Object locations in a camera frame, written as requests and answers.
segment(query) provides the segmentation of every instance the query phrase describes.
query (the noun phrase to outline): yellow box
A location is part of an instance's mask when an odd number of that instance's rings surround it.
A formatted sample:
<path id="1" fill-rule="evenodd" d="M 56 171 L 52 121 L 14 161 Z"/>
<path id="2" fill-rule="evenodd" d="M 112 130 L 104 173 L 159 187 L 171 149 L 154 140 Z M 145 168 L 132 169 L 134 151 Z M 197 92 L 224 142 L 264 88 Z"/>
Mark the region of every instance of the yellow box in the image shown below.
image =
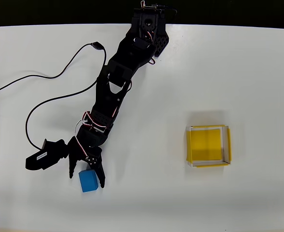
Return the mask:
<path id="1" fill-rule="evenodd" d="M 226 166 L 231 163 L 231 138 L 227 125 L 186 128 L 187 161 L 191 167 Z"/>

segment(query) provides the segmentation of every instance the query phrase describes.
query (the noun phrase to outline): black background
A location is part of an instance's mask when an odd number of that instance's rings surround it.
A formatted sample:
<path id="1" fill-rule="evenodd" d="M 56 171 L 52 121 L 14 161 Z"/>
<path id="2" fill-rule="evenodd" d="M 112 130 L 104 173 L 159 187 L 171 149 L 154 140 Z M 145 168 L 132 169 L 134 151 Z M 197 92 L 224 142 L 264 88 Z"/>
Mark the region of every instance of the black background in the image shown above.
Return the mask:
<path id="1" fill-rule="evenodd" d="M 178 9 L 176 24 L 284 28 L 284 0 L 156 0 Z M 139 0 L 0 0 L 0 26 L 130 23 Z M 167 12 L 172 18 L 173 12 Z"/>

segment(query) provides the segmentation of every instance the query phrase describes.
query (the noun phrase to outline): white surface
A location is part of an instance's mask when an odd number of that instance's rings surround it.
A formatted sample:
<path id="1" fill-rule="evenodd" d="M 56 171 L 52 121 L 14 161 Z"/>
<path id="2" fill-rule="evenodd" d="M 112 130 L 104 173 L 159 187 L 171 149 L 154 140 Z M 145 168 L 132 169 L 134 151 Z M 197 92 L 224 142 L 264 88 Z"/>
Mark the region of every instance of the white surface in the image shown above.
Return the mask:
<path id="1" fill-rule="evenodd" d="M 0 28 L 0 87 L 23 75 L 57 74 L 85 43 L 108 58 L 129 25 Z M 103 52 L 86 48 L 56 80 L 30 78 L 0 92 L 0 227 L 66 232 L 244 231 L 284 228 L 284 30 L 168 26 L 156 65 L 133 77 L 103 146 L 106 186 L 81 192 L 69 162 L 27 171 L 36 152 L 24 123 L 39 102 L 91 84 Z M 30 137 L 66 142 L 95 89 L 35 111 Z M 230 166 L 186 164 L 185 129 L 227 124 Z"/>

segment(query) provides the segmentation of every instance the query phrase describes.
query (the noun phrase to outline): robotic arm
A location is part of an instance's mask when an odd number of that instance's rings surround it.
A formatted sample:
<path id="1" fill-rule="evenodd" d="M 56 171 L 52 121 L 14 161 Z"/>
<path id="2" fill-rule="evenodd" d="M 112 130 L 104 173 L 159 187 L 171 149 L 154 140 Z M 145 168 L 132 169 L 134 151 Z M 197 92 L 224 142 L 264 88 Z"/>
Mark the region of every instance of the robotic arm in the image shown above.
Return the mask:
<path id="1" fill-rule="evenodd" d="M 42 150 L 26 159 L 27 169 L 46 169 L 69 156 L 70 178 L 73 177 L 77 161 L 83 160 L 95 170 L 101 187 L 104 187 L 102 149 L 99 146 L 107 140 L 113 128 L 135 72 L 153 56 L 158 57 L 169 42 L 165 31 L 164 8 L 155 4 L 149 7 L 142 5 L 142 8 L 134 10 L 130 30 L 120 42 L 116 54 L 101 69 L 96 82 L 96 102 L 91 112 L 84 113 L 77 135 L 71 138 L 68 145 L 63 140 L 45 140 Z M 92 46 L 97 50 L 104 49 L 98 42 Z M 113 93 L 110 83 L 121 90 Z"/>

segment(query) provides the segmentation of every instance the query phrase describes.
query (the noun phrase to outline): blue block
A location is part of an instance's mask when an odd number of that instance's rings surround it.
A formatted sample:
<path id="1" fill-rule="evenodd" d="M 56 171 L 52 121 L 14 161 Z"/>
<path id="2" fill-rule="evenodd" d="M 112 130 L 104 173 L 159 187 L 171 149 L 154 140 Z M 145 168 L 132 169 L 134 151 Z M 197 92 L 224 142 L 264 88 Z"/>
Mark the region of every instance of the blue block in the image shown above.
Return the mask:
<path id="1" fill-rule="evenodd" d="M 79 173 L 79 180 L 83 192 L 97 190 L 98 181 L 94 170 L 84 170 Z"/>

